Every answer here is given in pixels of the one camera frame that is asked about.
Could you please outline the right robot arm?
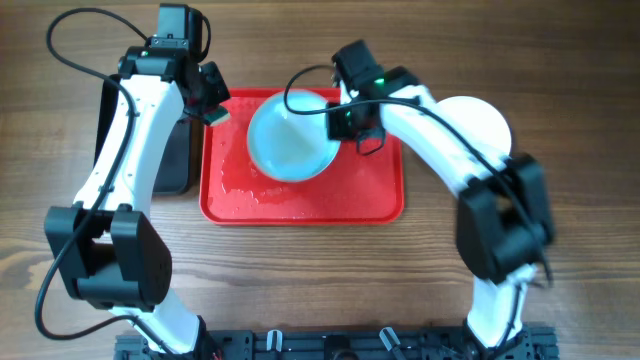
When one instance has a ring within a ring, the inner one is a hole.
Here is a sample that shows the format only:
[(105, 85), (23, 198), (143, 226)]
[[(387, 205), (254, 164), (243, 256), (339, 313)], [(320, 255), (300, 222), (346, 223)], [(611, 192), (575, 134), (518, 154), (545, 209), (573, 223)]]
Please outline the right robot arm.
[(546, 247), (555, 236), (542, 166), (511, 153), (504, 117), (471, 97), (438, 101), (403, 66), (384, 69), (358, 40), (332, 57), (337, 103), (329, 136), (361, 142), (390, 134), (413, 150), (457, 202), (455, 245), (474, 277), (465, 330), (475, 357), (517, 346), (527, 289), (539, 267), (553, 278)]

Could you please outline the light blue plate top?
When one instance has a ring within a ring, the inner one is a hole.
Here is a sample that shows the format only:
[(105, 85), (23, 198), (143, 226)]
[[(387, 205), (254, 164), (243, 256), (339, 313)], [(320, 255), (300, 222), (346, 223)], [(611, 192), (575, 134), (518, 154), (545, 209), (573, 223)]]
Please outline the light blue plate top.
[(257, 169), (288, 183), (303, 182), (323, 172), (336, 158), (340, 142), (328, 138), (324, 114), (328, 100), (316, 92), (293, 90), (269, 97), (254, 113), (247, 148)]

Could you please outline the green and yellow sponge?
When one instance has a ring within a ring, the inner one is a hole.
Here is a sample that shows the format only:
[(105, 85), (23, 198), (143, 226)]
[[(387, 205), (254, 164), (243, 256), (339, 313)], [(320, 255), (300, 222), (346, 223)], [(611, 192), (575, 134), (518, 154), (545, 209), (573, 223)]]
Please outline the green and yellow sponge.
[(225, 107), (217, 106), (203, 115), (203, 123), (208, 127), (218, 126), (230, 118), (231, 115)]

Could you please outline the white plate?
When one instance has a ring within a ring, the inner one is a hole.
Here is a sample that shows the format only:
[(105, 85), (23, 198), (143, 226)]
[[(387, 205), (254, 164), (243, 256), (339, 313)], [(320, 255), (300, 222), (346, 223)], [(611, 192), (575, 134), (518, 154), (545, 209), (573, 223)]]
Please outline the white plate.
[(454, 96), (437, 103), (449, 124), (483, 155), (506, 156), (512, 148), (506, 118), (490, 103), (471, 96)]

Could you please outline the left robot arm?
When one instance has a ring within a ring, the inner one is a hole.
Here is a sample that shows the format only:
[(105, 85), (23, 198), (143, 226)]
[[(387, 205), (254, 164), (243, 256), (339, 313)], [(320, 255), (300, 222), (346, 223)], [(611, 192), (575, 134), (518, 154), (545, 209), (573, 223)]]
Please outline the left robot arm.
[(149, 219), (154, 184), (174, 126), (229, 118), (229, 90), (207, 60), (209, 20), (184, 4), (164, 4), (158, 27), (121, 58), (112, 121), (85, 184), (68, 207), (52, 207), (44, 229), (70, 297), (126, 321), (151, 352), (170, 359), (218, 359), (204, 320), (170, 287), (171, 253)]

